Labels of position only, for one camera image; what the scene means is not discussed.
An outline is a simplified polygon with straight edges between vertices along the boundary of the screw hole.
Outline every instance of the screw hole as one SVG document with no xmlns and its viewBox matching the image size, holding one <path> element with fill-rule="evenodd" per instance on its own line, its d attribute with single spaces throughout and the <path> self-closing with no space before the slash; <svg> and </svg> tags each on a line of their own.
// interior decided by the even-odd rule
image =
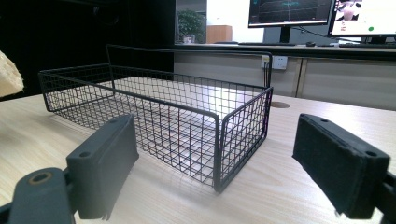
<svg viewBox="0 0 396 224">
<path fill-rule="evenodd" d="M 46 172 L 46 173 L 41 173 L 38 175 L 34 175 L 29 179 L 29 184 L 31 185 L 38 185 L 41 183 L 46 182 L 52 177 L 52 173 Z"/>
<path fill-rule="evenodd" d="M 376 153 L 372 152 L 372 151 L 366 151 L 366 154 L 372 157 L 376 157 Z"/>
<path fill-rule="evenodd" d="M 271 107 L 274 107 L 274 108 L 289 108 L 290 105 L 282 103 L 282 102 L 273 101 L 273 102 L 271 102 Z"/>
<path fill-rule="evenodd" d="M 90 155 L 91 155 L 90 152 L 83 152 L 83 153 L 79 154 L 80 157 L 88 157 Z"/>
</svg>

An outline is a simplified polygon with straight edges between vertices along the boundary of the white wall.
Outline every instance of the white wall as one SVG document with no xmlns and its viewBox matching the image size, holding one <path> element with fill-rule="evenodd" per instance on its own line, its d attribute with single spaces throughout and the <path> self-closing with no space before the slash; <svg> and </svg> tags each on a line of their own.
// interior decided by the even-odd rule
<svg viewBox="0 0 396 224">
<path fill-rule="evenodd" d="M 207 25 L 231 25 L 233 41 L 262 42 L 264 29 L 248 29 L 249 0 L 207 0 Z"/>
</svg>

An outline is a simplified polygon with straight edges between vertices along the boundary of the table surface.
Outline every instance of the table surface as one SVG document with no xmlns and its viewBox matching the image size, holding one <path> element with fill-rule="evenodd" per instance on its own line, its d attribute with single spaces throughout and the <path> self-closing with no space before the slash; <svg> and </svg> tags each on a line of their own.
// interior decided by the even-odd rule
<svg viewBox="0 0 396 224">
<path fill-rule="evenodd" d="M 267 139 L 221 194 L 145 152 L 135 164 L 109 223 L 378 223 L 337 216 L 291 155 L 301 113 L 329 119 L 396 158 L 396 112 L 274 96 Z M 0 204 L 19 179 L 65 157 L 91 134 L 47 112 L 41 95 L 0 103 Z M 396 173 L 393 159 L 389 170 Z M 78 220 L 78 223 L 102 223 Z"/>
</svg>

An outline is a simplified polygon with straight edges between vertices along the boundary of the cable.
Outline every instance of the cable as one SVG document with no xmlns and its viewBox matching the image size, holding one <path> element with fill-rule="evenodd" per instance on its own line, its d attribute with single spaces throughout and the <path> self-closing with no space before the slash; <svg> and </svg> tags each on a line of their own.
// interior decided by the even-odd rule
<svg viewBox="0 0 396 224">
<path fill-rule="evenodd" d="M 358 41 L 358 40 L 349 40 L 349 39 L 339 38 L 339 37 L 328 37 L 328 36 L 323 35 L 323 34 L 318 34 L 318 33 L 309 31 L 309 30 L 305 29 L 303 26 L 299 26 L 299 28 L 294 28 L 294 27 L 293 27 L 293 28 L 291 28 L 291 29 L 299 30 L 299 31 L 303 31 L 303 32 L 307 32 L 307 33 L 309 33 L 309 34 L 311 34 L 311 35 L 318 35 L 318 36 L 321 36 L 321 37 L 325 37 L 325 38 L 329 38 L 329 39 L 334 39 L 334 40 L 344 40 L 344 41 L 349 41 L 349 42 L 354 42 L 354 43 L 359 43 L 359 44 L 364 44 L 364 43 L 366 43 L 366 42 L 364 42 L 364 41 Z"/>
</svg>

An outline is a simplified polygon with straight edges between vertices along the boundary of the black mount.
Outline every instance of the black mount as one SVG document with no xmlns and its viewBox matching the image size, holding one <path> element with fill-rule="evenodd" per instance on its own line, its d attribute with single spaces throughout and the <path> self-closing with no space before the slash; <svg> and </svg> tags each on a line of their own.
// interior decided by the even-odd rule
<svg viewBox="0 0 396 224">
<path fill-rule="evenodd" d="M 396 223 L 396 178 L 390 157 L 327 119 L 302 114 L 293 158 L 320 186 L 339 214 L 368 219 L 375 207 L 381 223 Z"/>
<path fill-rule="evenodd" d="M 106 123 L 67 156 L 67 168 L 26 175 L 12 203 L 0 207 L 0 223 L 75 223 L 109 219 L 123 183 L 139 158 L 134 117 Z"/>
</svg>

